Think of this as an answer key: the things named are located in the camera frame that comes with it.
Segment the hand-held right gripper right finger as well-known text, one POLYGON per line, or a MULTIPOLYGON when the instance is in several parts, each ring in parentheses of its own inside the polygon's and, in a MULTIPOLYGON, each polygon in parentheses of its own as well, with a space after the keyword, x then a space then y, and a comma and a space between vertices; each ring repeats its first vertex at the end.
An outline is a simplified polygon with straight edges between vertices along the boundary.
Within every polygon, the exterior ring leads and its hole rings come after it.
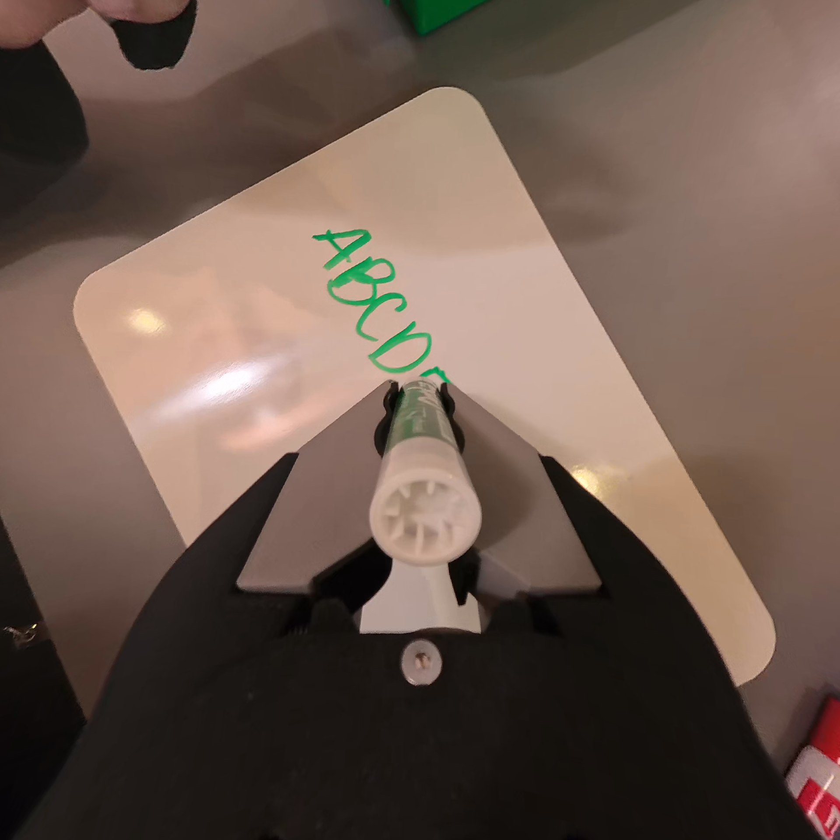
POLYGON ((459 605, 594 593, 602 585, 538 450, 459 388, 444 410, 481 507, 472 546, 448 565, 459 605))

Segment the person's left hand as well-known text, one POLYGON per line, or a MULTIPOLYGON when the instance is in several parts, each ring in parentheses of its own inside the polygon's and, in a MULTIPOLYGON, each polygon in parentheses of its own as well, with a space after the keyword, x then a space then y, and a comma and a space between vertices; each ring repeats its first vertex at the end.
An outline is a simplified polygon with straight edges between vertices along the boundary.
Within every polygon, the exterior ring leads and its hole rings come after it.
POLYGON ((1 47, 33 46, 88 10, 108 21, 155 25, 174 19, 187 5, 187 1, 1 1, 1 47))

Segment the white whiteboard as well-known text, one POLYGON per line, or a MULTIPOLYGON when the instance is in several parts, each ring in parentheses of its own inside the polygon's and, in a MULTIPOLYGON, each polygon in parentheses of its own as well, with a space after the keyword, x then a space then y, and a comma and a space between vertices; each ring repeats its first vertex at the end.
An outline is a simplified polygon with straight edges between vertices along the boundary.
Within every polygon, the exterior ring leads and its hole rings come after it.
POLYGON ((79 335, 184 542, 386 380, 428 375, 652 550, 737 686, 773 620, 478 101, 440 87, 91 274, 79 335))

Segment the green plastic bin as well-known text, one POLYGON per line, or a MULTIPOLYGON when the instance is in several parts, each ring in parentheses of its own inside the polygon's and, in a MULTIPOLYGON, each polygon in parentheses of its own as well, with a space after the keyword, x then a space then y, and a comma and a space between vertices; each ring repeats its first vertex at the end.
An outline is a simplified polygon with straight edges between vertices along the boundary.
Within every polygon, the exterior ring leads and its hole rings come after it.
POLYGON ((394 7, 417 35, 425 36, 487 4, 487 1, 384 1, 383 4, 394 7))

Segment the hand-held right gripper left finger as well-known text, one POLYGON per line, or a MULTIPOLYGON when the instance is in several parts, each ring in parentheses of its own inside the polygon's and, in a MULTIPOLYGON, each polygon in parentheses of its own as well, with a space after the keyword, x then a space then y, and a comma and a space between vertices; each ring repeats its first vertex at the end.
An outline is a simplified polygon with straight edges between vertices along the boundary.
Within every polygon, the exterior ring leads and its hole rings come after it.
POLYGON ((351 614, 387 580, 369 509, 382 455, 377 429, 399 391, 386 381, 304 444, 237 579, 240 591, 339 599, 351 614))

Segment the green dry-erase marker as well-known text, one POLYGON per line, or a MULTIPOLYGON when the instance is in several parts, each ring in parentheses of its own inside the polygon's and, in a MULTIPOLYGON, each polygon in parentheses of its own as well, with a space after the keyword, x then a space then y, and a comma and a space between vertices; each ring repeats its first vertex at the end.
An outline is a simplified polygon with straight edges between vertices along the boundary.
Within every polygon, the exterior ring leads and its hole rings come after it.
POLYGON ((474 545, 482 510, 443 394, 427 378, 398 395, 369 510, 371 534, 391 559, 420 568, 474 545))

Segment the red dry-erase marker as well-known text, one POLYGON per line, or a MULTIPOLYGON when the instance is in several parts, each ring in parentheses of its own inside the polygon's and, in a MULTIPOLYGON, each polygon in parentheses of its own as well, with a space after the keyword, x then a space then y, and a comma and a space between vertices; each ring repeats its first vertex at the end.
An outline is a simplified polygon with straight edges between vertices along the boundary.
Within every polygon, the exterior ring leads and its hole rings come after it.
POLYGON ((821 838, 839 838, 839 699, 823 703, 786 783, 821 838))

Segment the person's left forearm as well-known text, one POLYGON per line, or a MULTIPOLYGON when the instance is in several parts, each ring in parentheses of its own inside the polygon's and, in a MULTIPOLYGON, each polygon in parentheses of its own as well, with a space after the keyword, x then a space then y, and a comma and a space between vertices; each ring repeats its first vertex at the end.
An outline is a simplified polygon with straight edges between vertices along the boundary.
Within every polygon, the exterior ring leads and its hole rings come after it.
POLYGON ((46 44, 2 48, 2 156, 64 165, 80 159, 88 146, 81 104, 46 44))

